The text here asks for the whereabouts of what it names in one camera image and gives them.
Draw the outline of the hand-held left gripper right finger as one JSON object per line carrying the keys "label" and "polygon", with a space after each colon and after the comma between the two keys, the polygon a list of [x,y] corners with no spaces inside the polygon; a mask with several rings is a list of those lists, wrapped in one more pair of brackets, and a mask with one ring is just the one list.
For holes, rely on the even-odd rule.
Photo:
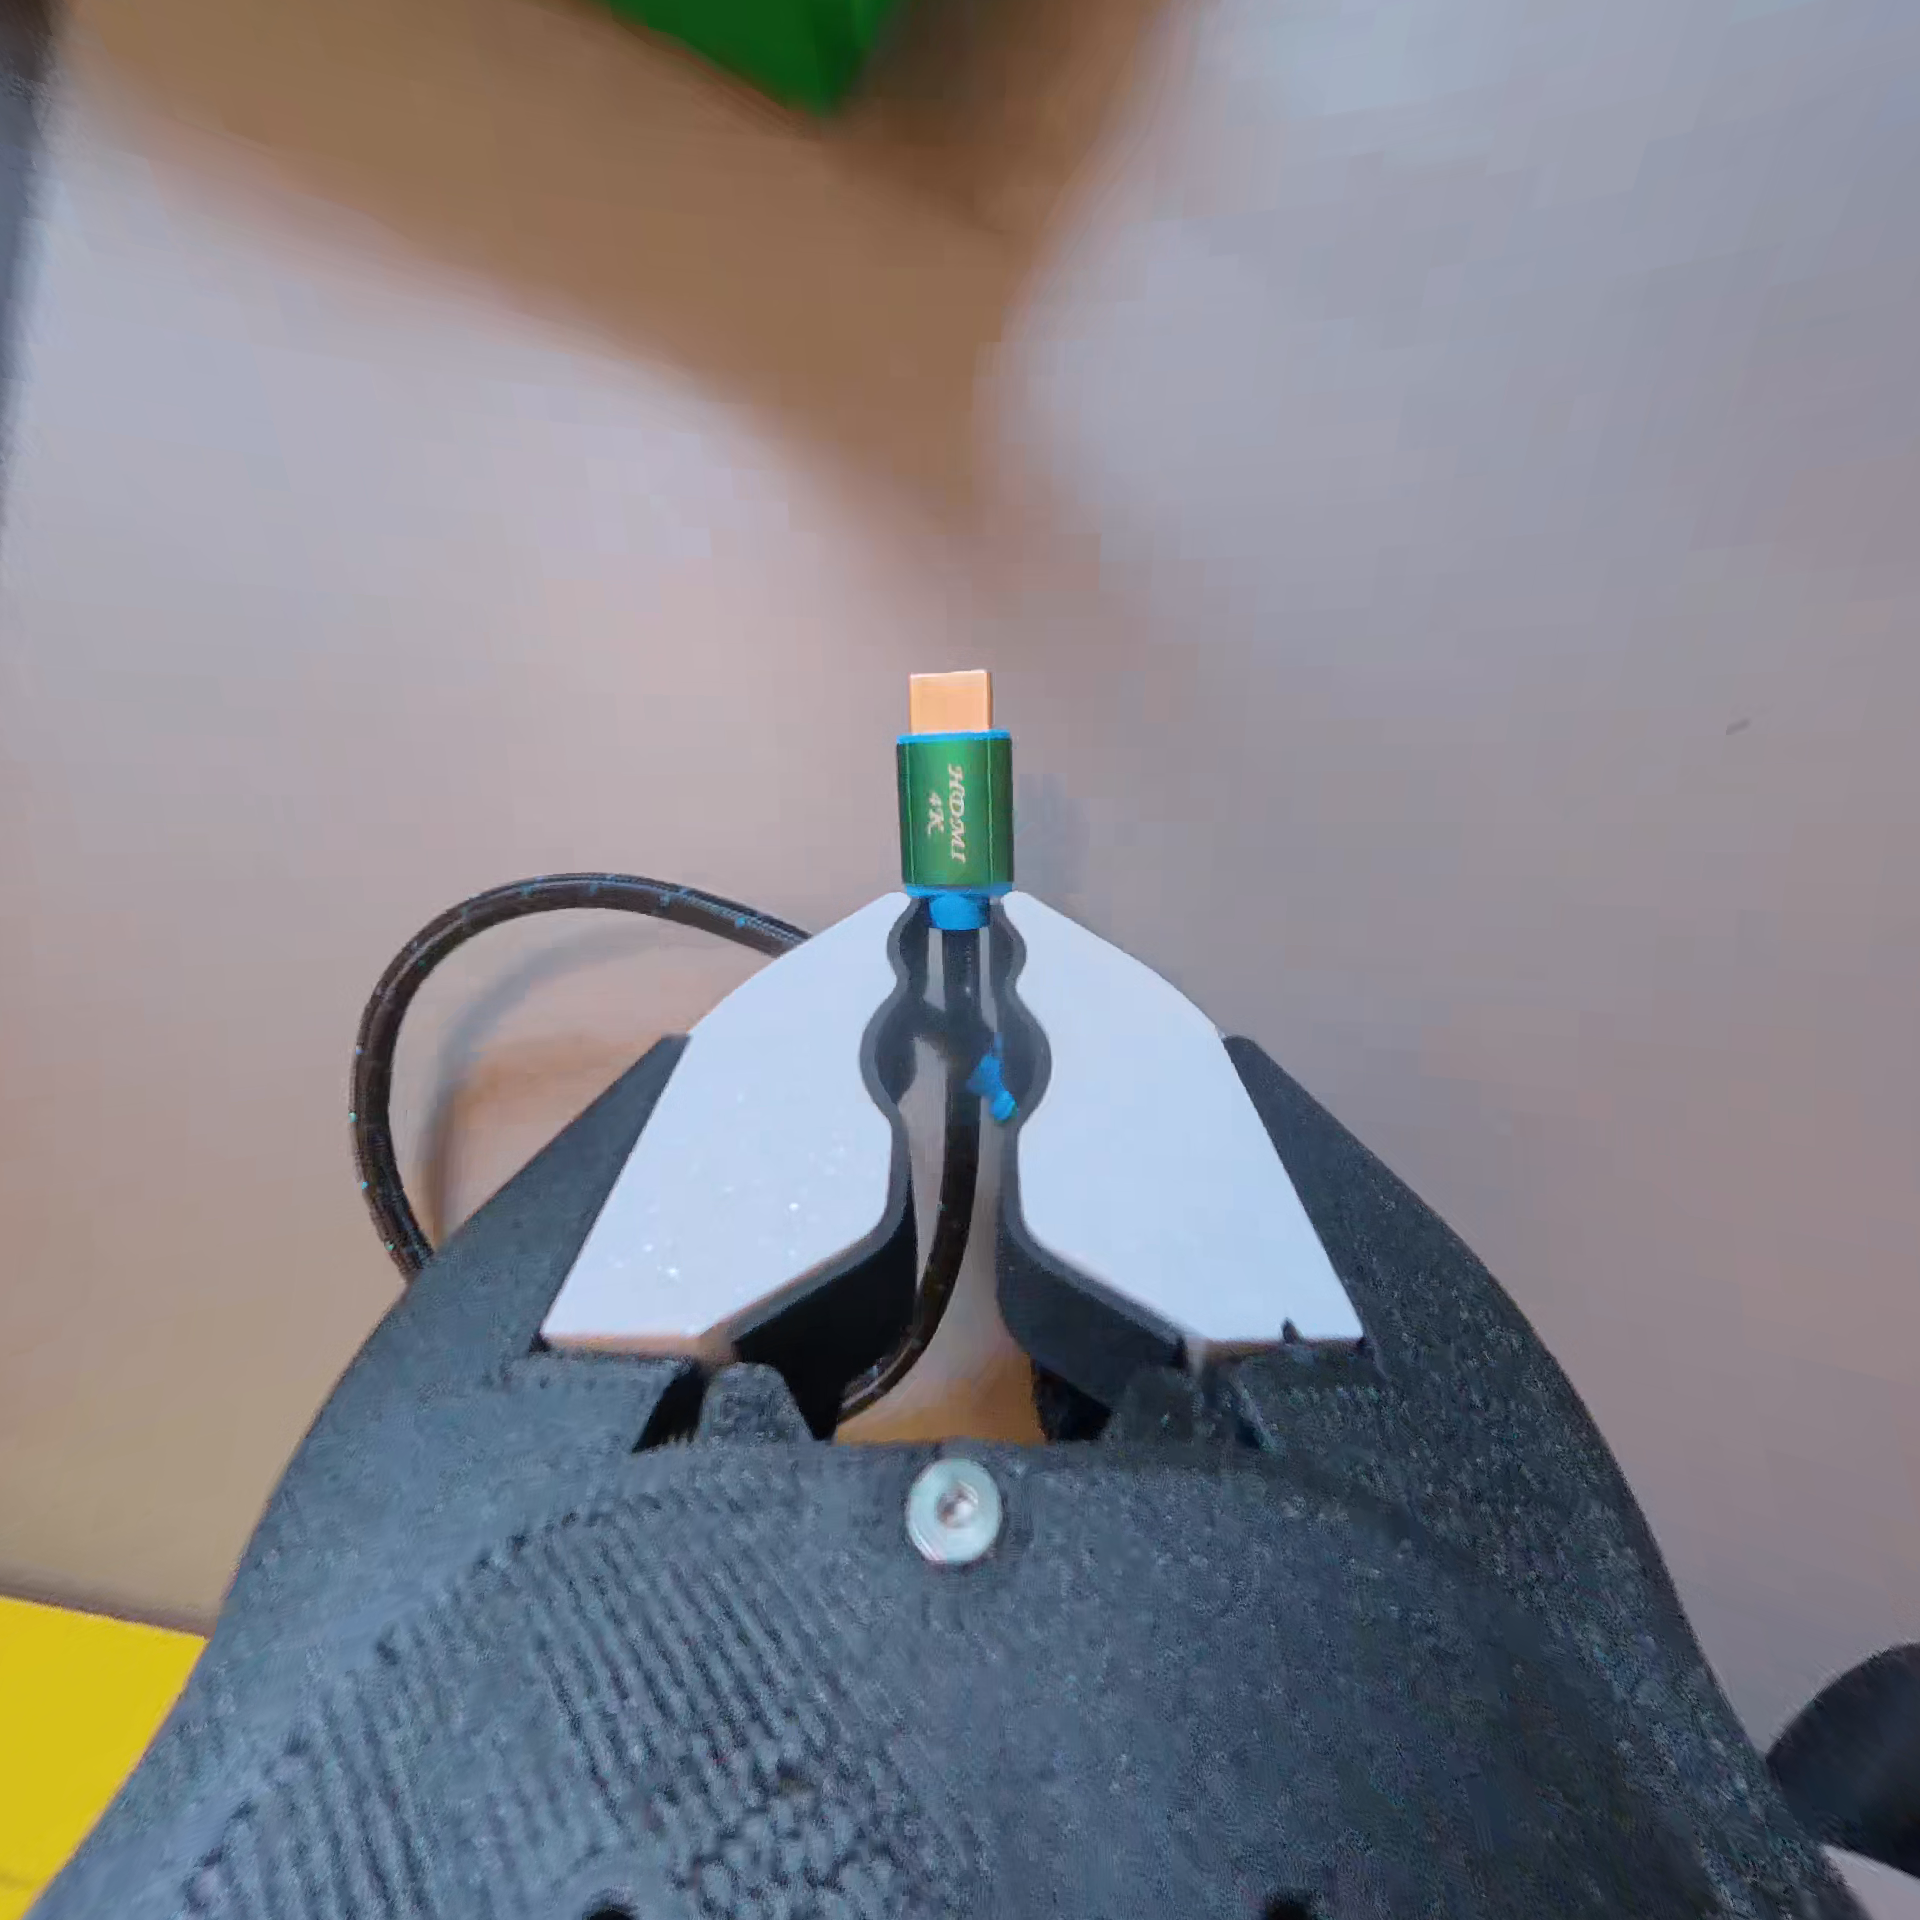
{"label": "hand-held left gripper right finger", "polygon": [[1042,1369],[1355,1349],[1362,1314],[1218,1022],[1030,891],[997,913],[1000,1311]]}

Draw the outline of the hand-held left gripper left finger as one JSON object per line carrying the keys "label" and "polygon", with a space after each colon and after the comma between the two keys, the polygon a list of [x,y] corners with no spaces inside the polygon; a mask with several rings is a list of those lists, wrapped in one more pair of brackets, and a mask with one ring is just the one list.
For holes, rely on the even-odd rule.
{"label": "hand-held left gripper left finger", "polygon": [[547,1305],[553,1349],[789,1369],[895,1349],[918,1252],[874,1034],[909,913],[886,891],[694,1022]]}

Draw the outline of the braided hdmi cable green plugs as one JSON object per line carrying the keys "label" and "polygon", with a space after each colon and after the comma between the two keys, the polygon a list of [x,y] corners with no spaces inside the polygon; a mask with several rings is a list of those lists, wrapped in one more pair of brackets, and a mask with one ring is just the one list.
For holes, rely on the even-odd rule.
{"label": "braided hdmi cable green plugs", "polygon": [[[901,882],[914,903],[903,1034],[943,1060],[943,1153],[934,1233],[911,1270],[901,1332],[828,1405],[833,1422],[874,1407],[925,1359],[947,1318],[972,1237],[981,1120],[1020,1112],[1004,1080],[1004,1038],[981,1000],[981,944],[990,912],[1017,882],[1011,736],[997,728],[985,668],[918,673],[899,736]],[[479,934],[563,912],[619,912],[684,923],[782,957],[807,934],[701,889],[619,870],[531,874],[484,889],[399,948],[359,1016],[349,1060],[349,1148],[383,1250],[410,1285],[434,1244],[408,1198],[393,1136],[393,1080],[406,1016],[423,978]]]}

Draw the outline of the yellow plastic bin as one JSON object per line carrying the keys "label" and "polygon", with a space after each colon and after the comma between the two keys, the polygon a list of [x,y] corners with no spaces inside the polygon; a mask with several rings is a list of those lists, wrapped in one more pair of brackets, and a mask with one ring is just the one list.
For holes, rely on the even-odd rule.
{"label": "yellow plastic bin", "polygon": [[76,1854],[173,1712],[206,1638],[2,1597],[2,1916]]}

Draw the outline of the green plastic bin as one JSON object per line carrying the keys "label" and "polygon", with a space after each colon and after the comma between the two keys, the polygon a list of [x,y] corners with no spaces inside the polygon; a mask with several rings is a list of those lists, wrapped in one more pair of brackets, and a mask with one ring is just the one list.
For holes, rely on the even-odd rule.
{"label": "green plastic bin", "polygon": [[828,115],[901,3],[600,3],[782,108]]}

